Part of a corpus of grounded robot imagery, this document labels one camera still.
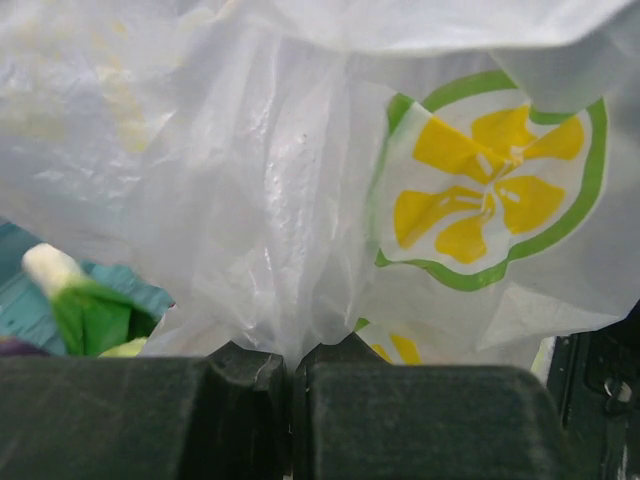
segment teal fabric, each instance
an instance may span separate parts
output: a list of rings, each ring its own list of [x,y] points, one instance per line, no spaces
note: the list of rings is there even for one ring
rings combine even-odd
[[[40,241],[0,218],[0,335],[13,335],[55,355],[66,353],[49,302],[22,272],[22,255]],[[82,268],[99,283],[111,287],[156,317],[171,305],[162,289],[142,282],[127,267],[104,267],[83,262]]]

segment white vegetable stem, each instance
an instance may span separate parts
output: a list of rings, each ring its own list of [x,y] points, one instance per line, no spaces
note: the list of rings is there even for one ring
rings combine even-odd
[[[86,277],[73,258],[48,243],[28,250],[22,257],[22,268],[49,298]]]

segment green ring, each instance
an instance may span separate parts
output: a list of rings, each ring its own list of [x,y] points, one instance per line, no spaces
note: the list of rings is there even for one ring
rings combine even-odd
[[[429,95],[422,102],[422,106],[430,112],[435,113],[446,105],[472,95],[517,88],[518,87],[504,72],[494,70],[464,77],[444,85]],[[412,104],[413,100],[404,95],[396,95],[392,99],[387,110],[389,135],[393,134]],[[500,263],[471,275],[456,273],[433,260],[391,261],[384,256],[382,249],[378,252],[376,266],[385,267],[394,264],[414,265],[426,270],[436,280],[448,287],[465,292],[472,292],[504,278],[510,262],[539,253],[562,240],[585,219],[595,205],[602,187],[607,132],[607,113],[604,101],[602,99],[598,100],[589,106],[586,111],[591,120],[593,132],[591,135],[591,147],[587,154],[584,173],[582,175],[582,186],[575,202],[556,223],[535,237],[513,245],[509,249],[505,259]],[[540,120],[536,123],[541,124],[561,123],[566,119],[566,115],[536,112],[535,118],[531,118],[531,120],[536,119]]]

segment logo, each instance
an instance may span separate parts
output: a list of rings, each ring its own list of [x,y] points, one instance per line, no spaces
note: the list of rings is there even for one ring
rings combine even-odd
[[[377,265],[408,264],[474,291],[511,261],[559,242],[601,191],[604,102],[536,111],[501,71],[464,77],[418,104],[397,95],[382,175]]]

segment purple object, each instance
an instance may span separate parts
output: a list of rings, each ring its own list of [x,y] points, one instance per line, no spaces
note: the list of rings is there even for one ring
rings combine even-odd
[[[23,342],[16,337],[0,336],[0,357],[15,357],[25,355],[39,355],[47,357],[49,354],[30,343]]]

